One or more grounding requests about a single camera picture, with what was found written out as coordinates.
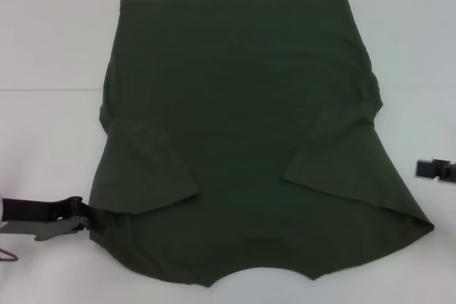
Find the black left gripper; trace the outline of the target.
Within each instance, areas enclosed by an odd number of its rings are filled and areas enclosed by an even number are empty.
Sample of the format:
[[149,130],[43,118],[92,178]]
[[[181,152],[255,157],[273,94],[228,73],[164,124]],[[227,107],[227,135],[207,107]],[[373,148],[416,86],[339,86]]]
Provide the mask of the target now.
[[51,202],[2,200],[3,234],[32,235],[36,241],[47,241],[105,226],[105,212],[85,204],[79,196]]

